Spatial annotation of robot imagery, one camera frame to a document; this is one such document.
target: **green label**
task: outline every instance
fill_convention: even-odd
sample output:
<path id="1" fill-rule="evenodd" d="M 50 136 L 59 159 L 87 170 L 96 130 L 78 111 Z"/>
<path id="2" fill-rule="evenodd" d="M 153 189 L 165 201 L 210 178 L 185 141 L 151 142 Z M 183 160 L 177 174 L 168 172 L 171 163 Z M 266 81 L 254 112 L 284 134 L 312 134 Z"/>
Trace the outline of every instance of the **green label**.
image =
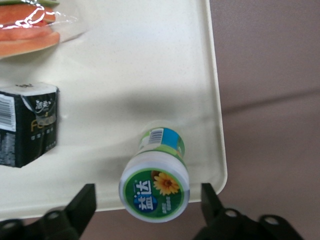
<path id="1" fill-rule="evenodd" d="M 159 127 L 148 131 L 140 141 L 138 154 L 150 151 L 170 154 L 184 164 L 184 141 L 172 129 Z"/>
<path id="2" fill-rule="evenodd" d="M 132 210 L 151 219 L 173 215 L 184 200 L 180 182 L 160 169 L 143 169 L 134 173 L 126 181 L 123 193 Z"/>

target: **black plastic bracket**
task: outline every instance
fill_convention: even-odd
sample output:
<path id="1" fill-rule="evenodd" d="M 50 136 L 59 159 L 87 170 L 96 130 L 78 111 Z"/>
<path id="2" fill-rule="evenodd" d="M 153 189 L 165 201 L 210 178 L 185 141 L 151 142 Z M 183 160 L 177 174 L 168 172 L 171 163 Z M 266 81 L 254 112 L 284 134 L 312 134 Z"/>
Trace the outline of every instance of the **black plastic bracket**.
<path id="1" fill-rule="evenodd" d="M 94 184 L 86 184 L 64 208 L 50 210 L 30 225 L 20 219 L 0 222 L 0 240 L 78 240 L 97 208 Z"/>
<path id="2" fill-rule="evenodd" d="M 224 208 L 209 183 L 201 185 L 201 209 L 207 224 L 193 240 L 302 240 L 282 217 L 263 215 L 253 221 L 239 211 Z"/>

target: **sunflower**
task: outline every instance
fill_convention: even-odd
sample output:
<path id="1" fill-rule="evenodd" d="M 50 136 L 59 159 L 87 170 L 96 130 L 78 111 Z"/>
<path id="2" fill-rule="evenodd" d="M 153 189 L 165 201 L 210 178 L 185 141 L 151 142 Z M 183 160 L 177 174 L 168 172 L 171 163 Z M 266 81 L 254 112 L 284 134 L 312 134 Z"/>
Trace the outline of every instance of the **sunflower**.
<path id="1" fill-rule="evenodd" d="M 163 196 L 176 194 L 180 189 L 177 182 L 171 176 L 163 172 L 160 172 L 159 176 L 155 176 L 154 179 L 155 189 L 160 190 L 160 194 Z"/>

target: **plastic bottle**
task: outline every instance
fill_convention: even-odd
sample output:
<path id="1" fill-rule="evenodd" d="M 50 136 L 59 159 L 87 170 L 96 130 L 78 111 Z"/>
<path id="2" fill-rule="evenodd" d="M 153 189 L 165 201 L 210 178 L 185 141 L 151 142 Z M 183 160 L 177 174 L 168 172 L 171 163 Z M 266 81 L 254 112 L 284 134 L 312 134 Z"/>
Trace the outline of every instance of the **plastic bottle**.
<path id="1" fill-rule="evenodd" d="M 130 214 L 163 223 L 186 209 L 190 186 L 184 154 L 185 144 L 176 131 L 156 127 L 144 134 L 119 183 L 120 199 Z"/>

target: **white barcode label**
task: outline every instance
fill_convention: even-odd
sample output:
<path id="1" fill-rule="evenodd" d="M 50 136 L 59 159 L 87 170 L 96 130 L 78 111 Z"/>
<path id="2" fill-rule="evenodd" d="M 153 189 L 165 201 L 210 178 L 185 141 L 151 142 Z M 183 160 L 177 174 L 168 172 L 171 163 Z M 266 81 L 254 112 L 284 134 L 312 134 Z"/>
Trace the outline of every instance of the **white barcode label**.
<path id="1" fill-rule="evenodd" d="M 3 94 L 0 94 L 0 129 L 16 131 L 15 99 Z"/>
<path id="2" fill-rule="evenodd" d="M 156 128 L 150 132 L 149 144 L 161 144 L 164 135 L 163 128 Z"/>

